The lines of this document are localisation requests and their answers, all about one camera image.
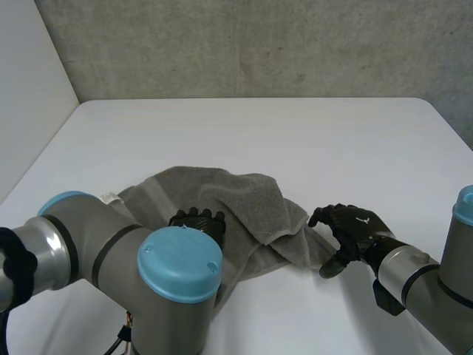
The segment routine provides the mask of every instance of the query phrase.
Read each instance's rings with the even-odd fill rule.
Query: towel fold
[[[223,169],[178,166],[160,172],[119,194],[136,221],[156,230],[177,210],[225,213],[222,286],[217,313],[238,281],[267,274],[292,263],[319,268],[333,247],[306,224],[307,213],[283,198],[266,175],[232,175]]]

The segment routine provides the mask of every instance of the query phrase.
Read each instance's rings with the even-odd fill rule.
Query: table surface
[[[473,180],[473,152],[414,98],[90,101],[0,205],[0,225],[23,224],[56,193],[119,192],[176,165],[273,176],[309,212],[372,209],[436,260],[457,193]],[[407,312],[377,308],[372,280],[355,263],[332,280],[288,266],[242,282],[212,322],[205,354],[447,354]],[[10,353],[102,354],[124,319],[80,281],[12,312]]]

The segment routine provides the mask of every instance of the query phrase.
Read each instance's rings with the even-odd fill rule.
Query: blue joint cap
[[[453,215],[460,222],[473,226],[473,185],[461,189],[453,206]]]
[[[217,242],[185,226],[152,232],[137,261],[140,276],[151,290],[178,303],[208,300],[222,282],[222,251]]]
[[[62,201],[66,198],[73,197],[73,196],[90,196],[93,198],[96,198],[96,196],[86,194],[85,192],[80,192],[80,191],[67,191],[67,192],[62,192],[59,195],[56,195],[53,197],[51,200],[47,201],[43,207],[39,209],[38,216],[41,216],[45,213],[46,210],[48,210],[52,205],[55,203]]]

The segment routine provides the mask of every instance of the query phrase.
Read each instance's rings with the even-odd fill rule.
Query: gray concrete wall
[[[36,0],[80,101],[417,97],[473,146],[472,0]]]

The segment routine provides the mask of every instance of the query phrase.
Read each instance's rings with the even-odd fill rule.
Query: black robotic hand
[[[340,249],[319,270],[320,276],[325,279],[340,274],[350,261],[366,262],[367,250],[371,245],[381,238],[394,237],[374,212],[351,205],[317,208],[309,219],[309,227],[314,227],[318,222],[328,225],[340,243]]]
[[[195,207],[191,207],[188,213],[183,210],[177,211],[176,215],[171,217],[170,226],[187,226],[198,229],[209,235],[217,242],[220,249],[223,250],[224,236],[226,230],[225,215],[223,212],[217,212],[212,217],[210,209],[204,209],[201,214]]]

